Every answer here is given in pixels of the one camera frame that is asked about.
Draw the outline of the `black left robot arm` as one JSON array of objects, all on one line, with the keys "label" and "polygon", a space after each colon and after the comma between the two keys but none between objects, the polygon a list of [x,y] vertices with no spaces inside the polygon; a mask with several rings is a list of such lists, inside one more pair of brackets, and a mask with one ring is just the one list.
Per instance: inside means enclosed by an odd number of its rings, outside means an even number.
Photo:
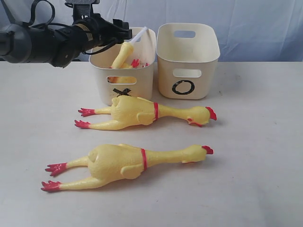
[{"label": "black left robot arm", "polygon": [[127,22],[104,20],[99,14],[75,21],[71,26],[10,24],[0,33],[0,57],[10,63],[49,63],[65,68],[81,53],[100,47],[104,52],[131,39]]}]

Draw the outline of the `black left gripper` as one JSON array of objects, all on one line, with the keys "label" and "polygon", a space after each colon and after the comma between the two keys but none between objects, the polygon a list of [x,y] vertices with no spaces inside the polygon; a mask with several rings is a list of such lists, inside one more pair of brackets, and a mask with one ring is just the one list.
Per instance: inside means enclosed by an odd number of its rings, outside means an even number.
[{"label": "black left gripper", "polygon": [[88,51],[96,46],[107,47],[122,44],[132,39],[129,23],[120,19],[112,22],[104,20],[100,14],[92,17],[75,19],[73,28],[80,30],[81,51]]}]

